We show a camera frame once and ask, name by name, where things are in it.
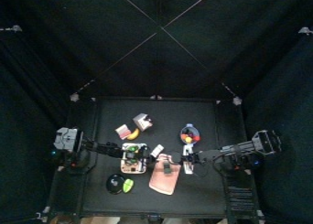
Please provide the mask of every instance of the red object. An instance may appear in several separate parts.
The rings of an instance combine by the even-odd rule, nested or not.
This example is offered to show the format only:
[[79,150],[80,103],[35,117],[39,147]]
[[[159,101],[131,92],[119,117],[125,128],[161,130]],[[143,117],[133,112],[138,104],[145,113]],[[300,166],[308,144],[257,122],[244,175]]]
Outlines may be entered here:
[[194,140],[194,141],[200,141],[200,140],[201,140],[201,136],[200,136],[200,135],[194,136],[194,137],[193,137],[193,140]]

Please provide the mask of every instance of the black table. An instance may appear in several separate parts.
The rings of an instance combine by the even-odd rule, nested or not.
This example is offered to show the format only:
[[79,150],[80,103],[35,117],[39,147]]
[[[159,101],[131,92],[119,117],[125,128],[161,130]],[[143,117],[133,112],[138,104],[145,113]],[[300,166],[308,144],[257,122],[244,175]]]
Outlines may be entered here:
[[[192,123],[200,130],[201,141],[194,151],[217,149],[228,144],[246,141],[241,107],[230,101],[97,99],[74,102],[68,116],[68,127],[78,126],[99,143],[130,143],[122,140],[115,129],[127,124],[135,129],[133,118],[139,113],[150,115],[154,125],[135,139],[153,149],[161,144],[163,153],[182,152],[179,131]],[[56,172],[50,205],[52,214],[70,213],[89,216],[141,216],[224,218],[225,195],[222,179],[210,165],[196,168],[196,175],[186,175],[181,168],[175,192],[171,196],[150,189],[154,165],[142,175],[126,175],[135,181],[129,194],[111,195],[106,181],[121,173],[121,160],[97,155],[97,166],[82,176]]]

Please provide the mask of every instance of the small box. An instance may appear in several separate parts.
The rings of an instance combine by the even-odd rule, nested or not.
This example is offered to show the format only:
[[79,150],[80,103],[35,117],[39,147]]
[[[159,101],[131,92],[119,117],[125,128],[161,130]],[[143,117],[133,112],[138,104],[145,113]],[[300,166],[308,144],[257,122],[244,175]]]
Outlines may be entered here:
[[151,118],[147,114],[141,113],[135,118],[134,118],[135,125],[143,132],[153,126]]

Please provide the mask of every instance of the green object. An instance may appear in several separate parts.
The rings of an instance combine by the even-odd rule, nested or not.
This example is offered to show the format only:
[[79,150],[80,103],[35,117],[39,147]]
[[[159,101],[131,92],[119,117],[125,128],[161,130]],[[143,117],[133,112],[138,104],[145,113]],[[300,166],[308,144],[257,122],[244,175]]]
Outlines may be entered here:
[[134,186],[134,180],[127,178],[122,186],[123,192],[127,193],[133,189],[133,186]]
[[138,146],[130,146],[129,151],[135,152],[138,150]]

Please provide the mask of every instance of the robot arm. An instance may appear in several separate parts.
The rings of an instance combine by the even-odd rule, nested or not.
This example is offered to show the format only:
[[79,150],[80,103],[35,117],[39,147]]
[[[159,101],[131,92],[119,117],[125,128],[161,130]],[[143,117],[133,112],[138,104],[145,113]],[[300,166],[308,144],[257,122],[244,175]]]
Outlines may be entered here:
[[246,169],[260,164],[258,155],[272,155],[281,151],[281,141],[274,132],[257,132],[252,140],[241,144],[224,146],[217,150],[201,151],[181,157],[181,163],[204,164],[230,161],[234,169]]

